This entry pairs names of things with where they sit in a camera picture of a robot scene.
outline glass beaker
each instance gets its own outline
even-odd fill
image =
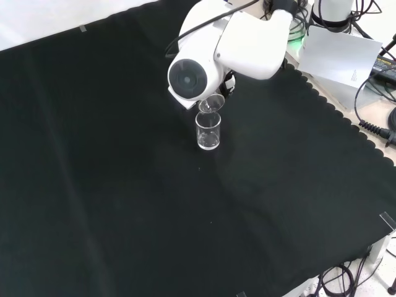
[[[203,113],[214,113],[222,108],[224,103],[224,96],[222,94],[214,93],[205,100],[202,100],[198,105],[198,109]]]
[[[199,112],[196,116],[197,142],[204,150],[214,150],[220,144],[220,123],[218,113]]]

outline floor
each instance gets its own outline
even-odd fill
[[[247,0],[229,0],[233,5],[239,6],[247,3]],[[390,26],[394,24],[394,12],[396,12],[396,1],[395,0],[376,0],[379,7],[382,9],[382,14],[369,14],[362,17],[359,21],[359,25],[365,30],[369,35],[371,35],[375,40],[383,42],[384,46],[387,45],[391,40],[393,35],[396,33],[395,26]],[[256,17],[263,16],[262,4],[257,3],[251,7],[248,7],[246,11]],[[394,47],[391,53],[396,54],[396,47]],[[394,239],[389,246],[389,250],[396,254],[396,239]],[[356,274],[356,270],[360,260],[356,260],[351,264],[351,271],[353,275]],[[366,263],[361,274],[361,282],[368,278],[376,265]],[[330,280],[340,274],[340,269],[334,269],[325,278],[325,280]],[[388,297],[390,296],[387,292],[389,286],[392,285],[396,278],[396,258],[386,253],[383,261],[378,267],[376,273],[364,284],[362,284],[358,291],[356,292],[356,297]],[[345,286],[348,286],[348,280],[345,278]],[[307,288],[302,296],[307,296],[308,294],[314,293],[317,286],[317,281]],[[342,281],[341,278],[335,280],[327,285],[327,288],[333,292],[342,292]],[[325,297],[326,293],[321,290],[320,297]]]

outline black cable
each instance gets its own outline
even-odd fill
[[[394,256],[396,258],[396,255],[391,253],[388,249],[386,250],[389,254],[391,254],[392,256]]]
[[[299,27],[301,25],[303,25],[303,26],[298,31],[290,32],[289,34],[295,34],[295,33],[298,33],[300,31],[303,31],[305,26],[304,26],[304,22],[302,22],[302,21],[300,21],[297,25],[295,25],[293,28],[291,28],[290,31],[293,31],[295,28],[297,28],[297,27]]]
[[[366,12],[366,13],[367,13],[367,14],[381,14],[381,13],[382,13],[382,9],[379,7],[379,5],[377,4],[377,2],[373,0],[372,3],[373,3],[375,6],[377,6],[377,8],[378,8],[379,11],[375,11],[375,12]]]
[[[315,291],[313,297],[318,297],[318,296],[319,296],[319,292],[320,292],[320,290],[321,290],[321,283],[323,282],[323,278],[324,278],[324,275],[323,275],[323,273],[322,273],[322,274],[319,276],[319,282],[317,283],[316,291]]]
[[[270,13],[269,11],[266,11],[266,12],[264,13],[264,15],[263,15],[260,19],[262,20],[263,18],[265,18],[266,20],[268,20],[267,15],[268,15],[269,13]]]
[[[174,40],[172,40],[171,43],[166,47],[166,49],[165,49],[165,57],[166,58],[174,58],[177,55],[177,53],[170,54],[169,50],[172,49],[172,47],[175,45],[175,43],[177,43],[180,39],[186,37],[187,35],[191,34],[192,32],[194,32],[194,31],[196,31],[198,29],[201,29],[202,27],[204,27],[204,26],[206,26],[208,24],[211,24],[211,23],[213,23],[213,22],[215,22],[217,20],[220,20],[220,19],[222,19],[224,17],[228,17],[229,15],[234,14],[237,11],[241,11],[244,8],[252,6],[253,4],[255,4],[257,2],[259,2],[259,0],[253,0],[253,1],[251,1],[251,2],[249,2],[247,4],[245,4],[245,5],[239,6],[239,7],[234,8],[234,9],[228,11],[228,12],[225,12],[224,14],[220,14],[220,15],[218,15],[218,16],[210,19],[210,20],[207,20],[206,22],[203,22],[202,24],[200,24],[200,25],[198,25],[198,26],[196,26],[196,27],[184,32],[183,34],[181,34],[180,36],[178,36]]]
[[[299,7],[305,8],[308,5],[308,0],[298,0]]]
[[[354,20],[351,21],[351,24],[357,29],[357,31],[361,34],[361,36],[367,38],[367,39],[373,39],[370,35],[368,35]],[[382,50],[385,51],[393,60],[396,61],[396,58],[394,55],[392,55],[387,49],[385,49],[383,46],[381,46]]]
[[[392,97],[392,101],[396,102],[396,98],[393,96],[392,92],[388,89],[387,83],[384,84],[384,89]]]
[[[300,36],[300,37],[298,37],[298,38],[290,39],[290,40],[288,40],[287,42],[288,42],[288,43],[291,43],[291,42],[294,42],[294,41],[302,40],[303,38],[304,38],[304,36]]]
[[[308,10],[305,7],[301,7],[301,6],[298,7],[298,10],[303,15],[304,20],[308,23],[308,20],[307,20],[307,17],[308,17],[308,14],[309,14]]]
[[[381,96],[383,96],[384,98],[388,99],[389,101],[396,103],[396,98],[394,99],[394,97],[393,97],[392,94],[390,94],[390,96],[393,97],[393,98],[388,97],[386,94],[384,94],[383,91],[379,90],[379,89],[378,89],[374,84],[372,84],[370,81],[369,81],[368,83],[371,84],[371,86],[372,86],[374,89],[377,90],[377,92],[375,92],[377,95],[381,95]]]
[[[368,278],[366,278],[365,280],[363,280],[358,286],[361,286],[362,284],[364,284],[366,281],[368,281],[368,280],[374,275],[374,273],[376,273],[378,267],[379,267],[379,266],[381,265],[381,263],[382,263],[382,260],[384,260],[384,258],[382,258],[381,261],[379,261],[377,267],[374,269],[374,271],[372,272],[372,274],[371,274]]]
[[[349,262],[347,268],[349,268],[349,267],[351,266],[351,264],[352,264],[352,262]],[[337,268],[337,266],[336,266],[336,267],[333,267],[333,268],[331,268],[331,269],[329,269],[328,271],[326,271],[326,273],[323,275],[323,277],[325,277],[325,276],[326,276],[331,270],[333,270],[334,268]],[[334,280],[340,278],[344,273],[345,273],[344,270],[342,270],[342,273],[341,273],[339,276],[334,277],[334,278],[332,278],[331,280],[327,280],[324,284],[326,285],[326,284],[328,284],[328,283],[331,283],[332,281],[334,281]]]
[[[298,19],[298,20],[302,21],[302,22],[305,24],[305,29],[306,29],[306,30],[308,29],[309,24],[308,24],[308,22],[306,21],[306,19],[303,19],[303,18],[300,17],[299,15],[296,15],[296,16],[295,16],[295,19]]]
[[[388,249],[386,251],[396,258],[396,255],[394,253],[390,252]]]
[[[341,277],[342,277],[342,290],[344,292],[344,297],[347,297],[347,291],[345,290],[344,271],[341,273]]]
[[[293,34],[298,34],[298,33],[304,32],[304,27],[305,27],[304,23],[300,21],[300,23],[298,23],[298,25],[299,26],[303,25],[303,26],[300,29],[298,29],[297,31],[290,32],[289,35],[293,35]]]
[[[380,73],[382,73],[382,72],[389,71],[389,70],[393,70],[393,69],[396,69],[396,66],[392,66],[392,67],[389,67],[389,68],[387,68],[387,69],[380,70],[380,71],[378,71],[377,73],[374,73],[373,75],[370,75],[370,76],[360,85],[360,87],[359,87],[359,89],[358,89],[358,91],[357,91],[357,93],[356,93],[356,95],[355,95],[355,103],[354,103],[355,115],[358,117],[358,119],[359,119],[359,121],[360,121],[359,124],[361,124],[361,123],[366,123],[366,122],[363,121],[363,120],[361,119],[361,117],[359,116],[359,114],[358,114],[358,109],[357,109],[357,107],[356,107],[356,102],[358,101],[358,96],[359,96],[360,90],[363,88],[363,86],[365,85],[365,83],[368,82],[370,79],[375,78],[375,76],[377,76],[378,74],[380,74]]]
[[[331,280],[329,280],[329,281],[327,281],[327,282],[323,282],[323,279],[322,279],[322,287],[323,287],[323,290],[325,291],[325,293],[326,293],[327,296],[329,296],[329,297],[342,297],[342,296],[348,296],[349,294],[351,294],[352,289],[353,289],[354,281],[353,281],[353,274],[352,274],[351,270],[349,269],[349,266],[348,266],[348,267],[345,267],[343,264],[340,264],[340,265],[336,266],[336,267],[342,269],[342,273],[341,273],[339,276],[337,276],[337,277],[335,277],[335,278],[333,278],[333,279],[331,279]],[[324,274],[323,277],[325,277],[325,275],[328,274],[331,270],[332,270],[332,269],[328,270],[328,271]],[[348,287],[347,291],[344,290],[344,292],[342,292],[342,293],[334,293],[334,292],[331,292],[331,291],[326,287],[326,284],[329,283],[329,282],[332,282],[333,280],[336,280],[337,278],[339,278],[339,277],[341,277],[341,276],[343,276],[344,273],[346,273],[346,274],[348,275],[348,278],[349,278],[349,280],[350,280],[349,287]]]
[[[355,282],[353,283],[353,288],[352,288],[350,297],[355,297],[356,291],[358,289],[360,275],[361,275],[361,272],[363,271],[363,267],[364,267],[364,263],[366,262],[366,259],[367,259],[367,256],[362,258],[362,260],[360,261],[358,270],[356,271]]]
[[[375,0],[371,0],[367,9],[364,10],[364,0],[361,0],[361,8],[360,8],[360,11],[358,11],[358,0],[355,0],[355,1],[356,1],[356,11],[351,12],[351,14],[346,18],[346,20],[349,23],[350,30],[351,30],[351,23],[359,21],[363,15],[369,13],[369,10],[373,4],[375,4],[379,8],[379,6],[375,2]],[[344,31],[343,28],[329,28],[329,26],[326,24],[326,21],[323,19],[323,16],[322,16],[322,0],[319,0],[318,12],[319,12],[319,18],[322,22],[321,25],[323,27],[325,27],[328,31],[333,32],[333,33],[340,33],[340,32]]]
[[[388,117],[388,128],[396,132],[396,108],[392,110]]]
[[[372,91],[374,94],[382,96],[382,92],[379,93],[378,91],[374,91],[372,88],[370,88],[368,85],[365,86],[365,88],[368,88],[370,91]]]

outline black cloth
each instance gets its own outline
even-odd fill
[[[279,297],[390,231],[393,163],[291,66],[198,148],[164,59],[193,3],[0,53],[1,296]]]

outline white paper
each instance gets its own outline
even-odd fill
[[[156,0],[0,0],[0,50]]]
[[[310,26],[298,70],[358,88],[370,75],[382,43]]]

